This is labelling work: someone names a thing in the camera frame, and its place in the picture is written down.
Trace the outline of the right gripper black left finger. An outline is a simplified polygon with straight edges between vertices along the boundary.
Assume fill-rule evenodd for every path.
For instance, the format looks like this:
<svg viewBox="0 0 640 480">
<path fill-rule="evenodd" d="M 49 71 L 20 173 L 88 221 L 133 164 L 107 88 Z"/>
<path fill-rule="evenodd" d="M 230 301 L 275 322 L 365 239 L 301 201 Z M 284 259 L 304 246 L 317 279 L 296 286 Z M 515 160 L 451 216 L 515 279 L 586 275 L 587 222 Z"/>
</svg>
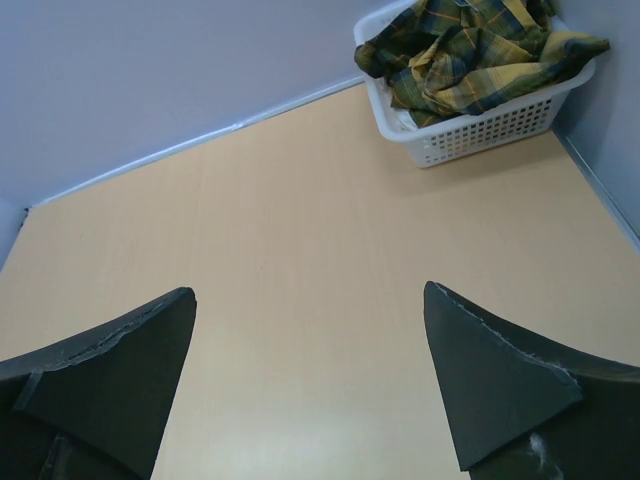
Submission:
<svg viewBox="0 0 640 480">
<path fill-rule="evenodd" d="M 2 478 L 150 478 L 195 319 L 180 287 L 2 361 Z"/>
</svg>

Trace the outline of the yellow plaid long sleeve shirt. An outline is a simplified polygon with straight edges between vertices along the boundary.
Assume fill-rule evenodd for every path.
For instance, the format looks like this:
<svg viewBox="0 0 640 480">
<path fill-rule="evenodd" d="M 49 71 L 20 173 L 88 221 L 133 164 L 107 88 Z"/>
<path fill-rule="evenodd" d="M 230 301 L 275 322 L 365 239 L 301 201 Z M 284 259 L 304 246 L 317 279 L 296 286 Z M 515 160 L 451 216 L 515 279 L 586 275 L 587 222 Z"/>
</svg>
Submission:
<svg viewBox="0 0 640 480">
<path fill-rule="evenodd" d="M 606 39 L 553 29 L 554 15 L 550 1 L 417 1 L 354 60 L 425 128 L 569 80 L 609 50 Z"/>
</svg>

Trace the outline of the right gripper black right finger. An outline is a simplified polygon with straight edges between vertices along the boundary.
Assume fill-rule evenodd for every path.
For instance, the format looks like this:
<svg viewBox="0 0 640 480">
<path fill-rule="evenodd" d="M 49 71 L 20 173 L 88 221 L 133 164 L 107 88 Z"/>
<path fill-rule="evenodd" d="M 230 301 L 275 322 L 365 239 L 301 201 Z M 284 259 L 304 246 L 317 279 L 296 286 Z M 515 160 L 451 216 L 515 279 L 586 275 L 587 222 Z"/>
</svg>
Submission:
<svg viewBox="0 0 640 480">
<path fill-rule="evenodd" d="M 504 320 L 436 282 L 424 324 L 472 479 L 636 479 L 639 369 Z"/>
</svg>

